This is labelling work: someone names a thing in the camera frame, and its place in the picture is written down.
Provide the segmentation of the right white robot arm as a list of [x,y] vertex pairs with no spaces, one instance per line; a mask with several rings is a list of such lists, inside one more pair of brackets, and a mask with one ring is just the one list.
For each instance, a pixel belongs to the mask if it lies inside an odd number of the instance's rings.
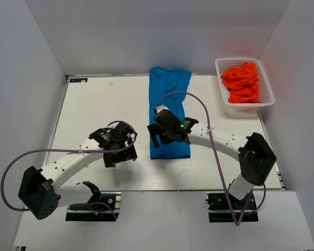
[[239,208],[255,186],[264,185],[276,163],[276,155],[259,133],[240,136],[209,129],[193,118],[180,120],[164,105],[153,112],[154,123],[148,126],[148,131],[154,147],[183,142],[212,148],[209,136],[212,134],[216,150],[239,162],[240,174],[233,180],[226,195],[226,203],[231,208]]

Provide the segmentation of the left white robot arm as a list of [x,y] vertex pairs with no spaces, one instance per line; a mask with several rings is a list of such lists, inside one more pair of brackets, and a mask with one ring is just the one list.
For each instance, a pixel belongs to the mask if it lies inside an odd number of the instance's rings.
[[19,199],[38,220],[47,218],[55,209],[65,206],[109,208],[107,203],[100,200],[99,188],[90,181],[72,186],[66,186],[65,182],[100,159],[103,159],[105,167],[135,161],[136,136],[133,127],[123,121],[117,121],[115,127],[94,131],[77,149],[61,159],[38,169],[29,167],[21,181]]

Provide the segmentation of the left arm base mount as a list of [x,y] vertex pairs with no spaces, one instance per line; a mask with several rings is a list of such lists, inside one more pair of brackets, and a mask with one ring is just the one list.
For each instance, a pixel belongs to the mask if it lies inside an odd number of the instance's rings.
[[97,204],[77,207],[69,206],[67,222],[116,222],[121,204],[121,192],[102,192],[94,201]]

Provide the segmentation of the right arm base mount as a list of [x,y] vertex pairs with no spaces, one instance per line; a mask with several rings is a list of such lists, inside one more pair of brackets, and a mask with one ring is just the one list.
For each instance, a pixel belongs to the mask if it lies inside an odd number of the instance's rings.
[[[208,217],[210,223],[233,223],[233,217],[229,209],[227,198],[224,192],[222,193],[208,193],[206,198],[208,206]],[[241,212],[245,205],[247,205],[242,222],[258,222],[259,217],[255,210],[257,209],[254,194],[249,197],[246,195],[244,199],[237,200],[230,196],[230,202],[236,221],[239,221]]]

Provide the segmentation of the blue t shirt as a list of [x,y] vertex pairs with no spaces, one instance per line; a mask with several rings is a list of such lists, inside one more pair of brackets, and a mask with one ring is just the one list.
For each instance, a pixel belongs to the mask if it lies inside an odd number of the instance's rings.
[[[165,105],[179,119],[185,118],[183,101],[189,86],[191,72],[185,70],[167,71],[159,67],[151,68],[149,73],[149,124],[154,123],[153,109],[158,101]],[[181,142],[161,144],[156,148],[150,140],[151,159],[181,159],[190,158],[190,145]]]

